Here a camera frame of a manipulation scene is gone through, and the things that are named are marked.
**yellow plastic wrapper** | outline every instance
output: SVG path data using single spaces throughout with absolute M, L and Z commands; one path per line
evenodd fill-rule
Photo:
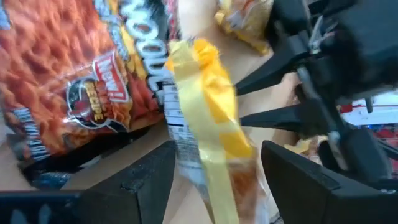
M 268 53 L 264 37 L 274 0 L 218 0 L 217 23 L 227 34 L 234 33 L 261 54 Z
M 165 116 L 180 173 L 197 187 L 217 224 L 268 223 L 259 155 L 245 137 L 237 99 L 216 47 L 203 39 L 170 43 Z

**nutrition facts label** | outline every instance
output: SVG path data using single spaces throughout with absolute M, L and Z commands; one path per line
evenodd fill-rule
M 164 81 L 163 91 L 164 114 L 170 137 L 177 143 L 180 174 L 196 185 L 202 197 L 207 198 L 206 175 L 201 164 L 198 144 L 181 112 L 178 90 L 174 81 Z

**snack food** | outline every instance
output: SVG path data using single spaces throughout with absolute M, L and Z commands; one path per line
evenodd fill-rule
M 261 54 L 268 53 L 264 32 L 274 0 L 218 0 L 217 23 Z
M 0 3 L 1 104 L 20 160 L 66 154 L 99 134 L 163 119 L 175 1 Z
M 203 39 L 170 43 L 165 117 L 180 173 L 199 190 L 215 223 L 268 223 L 258 152 L 238 121 L 234 86 Z

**orange snack bag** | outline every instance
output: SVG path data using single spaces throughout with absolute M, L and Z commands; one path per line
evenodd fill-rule
M 274 0 L 218 0 L 215 19 L 227 34 L 234 34 L 259 53 L 267 54 L 264 32 L 273 4 Z
M 0 1 L 0 92 L 20 160 L 164 118 L 171 0 Z

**black plastic bracket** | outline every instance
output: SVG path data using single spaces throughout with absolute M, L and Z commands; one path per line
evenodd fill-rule
M 303 34 L 284 40 L 266 63 L 236 84 L 237 94 L 244 95 L 279 84 L 284 75 L 294 69 L 293 65 L 309 54 L 305 41 Z
M 162 223 L 174 167 L 168 141 L 87 190 L 0 192 L 0 223 Z
M 285 224 L 397 223 L 398 194 L 382 192 L 270 141 L 262 163 Z
M 327 134 L 328 130 L 319 122 L 323 118 L 318 100 L 307 100 L 303 103 L 277 108 L 274 110 L 250 114 L 241 118 L 242 126 L 258 128 L 276 128 L 293 131 L 303 137 Z

